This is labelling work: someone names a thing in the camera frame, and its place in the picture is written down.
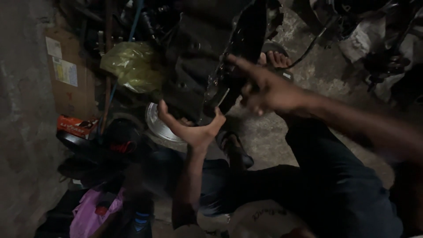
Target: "orange box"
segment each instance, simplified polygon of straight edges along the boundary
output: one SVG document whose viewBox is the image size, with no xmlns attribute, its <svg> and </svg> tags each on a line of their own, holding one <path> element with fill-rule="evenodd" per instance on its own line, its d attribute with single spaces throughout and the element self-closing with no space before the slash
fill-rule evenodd
<svg viewBox="0 0 423 238">
<path fill-rule="evenodd" d="M 65 130 L 74 136 L 88 139 L 91 132 L 97 128 L 98 119 L 83 121 L 78 118 L 60 115 L 57 119 L 57 130 Z"/>
</svg>

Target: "sleeve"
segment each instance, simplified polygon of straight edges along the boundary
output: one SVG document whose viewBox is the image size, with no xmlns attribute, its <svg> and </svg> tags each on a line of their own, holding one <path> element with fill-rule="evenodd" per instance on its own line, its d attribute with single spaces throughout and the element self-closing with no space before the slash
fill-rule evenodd
<svg viewBox="0 0 423 238">
<path fill-rule="evenodd" d="M 206 238 L 206 234 L 198 225 L 185 225 L 173 232 L 173 238 Z"/>
</svg>

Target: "pink cloth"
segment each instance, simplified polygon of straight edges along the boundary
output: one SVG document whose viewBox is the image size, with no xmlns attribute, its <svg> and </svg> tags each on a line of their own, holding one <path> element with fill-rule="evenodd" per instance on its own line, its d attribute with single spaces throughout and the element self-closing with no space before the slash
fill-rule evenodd
<svg viewBox="0 0 423 238">
<path fill-rule="evenodd" d="M 88 238 L 92 235 L 111 213 L 122 209 L 123 191 L 121 188 L 116 199 L 111 204 L 106 215 L 95 214 L 96 204 L 100 198 L 101 192 L 93 189 L 88 190 L 80 200 L 80 204 L 73 210 L 74 219 L 72 220 L 69 235 L 71 238 Z"/>
</svg>

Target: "jeans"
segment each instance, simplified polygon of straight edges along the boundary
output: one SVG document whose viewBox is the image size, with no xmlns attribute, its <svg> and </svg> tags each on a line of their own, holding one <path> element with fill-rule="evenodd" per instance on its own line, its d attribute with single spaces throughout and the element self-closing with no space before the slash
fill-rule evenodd
<svg viewBox="0 0 423 238">
<path fill-rule="evenodd" d="M 324 123 L 305 120 L 289 129 L 286 141 L 299 167 L 233 172 L 226 160 L 205 160 L 200 212 L 218 216 L 248 202 L 272 199 L 300 216 L 318 237 L 401 236 L 402 222 L 389 191 Z M 174 164 L 161 167 L 172 180 L 154 185 L 167 188 L 171 196 L 184 155 L 164 149 L 152 156 Z"/>
</svg>

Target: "concrete floor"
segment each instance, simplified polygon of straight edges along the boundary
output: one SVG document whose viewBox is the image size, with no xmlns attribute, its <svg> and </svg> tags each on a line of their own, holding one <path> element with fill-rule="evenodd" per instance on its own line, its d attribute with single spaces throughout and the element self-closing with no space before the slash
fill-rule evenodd
<svg viewBox="0 0 423 238">
<path fill-rule="evenodd" d="M 292 0 L 285 4 L 293 5 Z M 27 238 L 33 236 L 43 214 L 66 190 L 56 172 L 66 150 L 55 138 L 58 115 L 54 112 L 43 36 L 43 29 L 53 24 L 54 10 L 49 0 L 2 0 L 0 9 L 0 234 Z M 275 40 L 296 59 L 312 40 L 313 30 L 292 10 L 284 11 L 286 19 Z M 357 75 L 346 74 L 347 66 L 335 45 L 327 50 L 317 46 L 294 68 L 295 83 L 361 109 L 423 122 L 422 108 L 399 113 L 372 98 Z M 239 105 L 229 115 L 241 121 L 239 134 L 255 159 L 253 169 L 297 165 L 284 140 L 287 127 L 276 115 L 254 117 Z M 390 186 L 393 174 L 382 160 L 337 136 L 365 165 L 376 170 L 385 186 Z M 169 205 L 168 200 L 156 202 L 158 219 L 170 220 Z M 225 221 L 225 217 L 200 218 L 201 226 L 209 230 L 223 227 Z"/>
</svg>

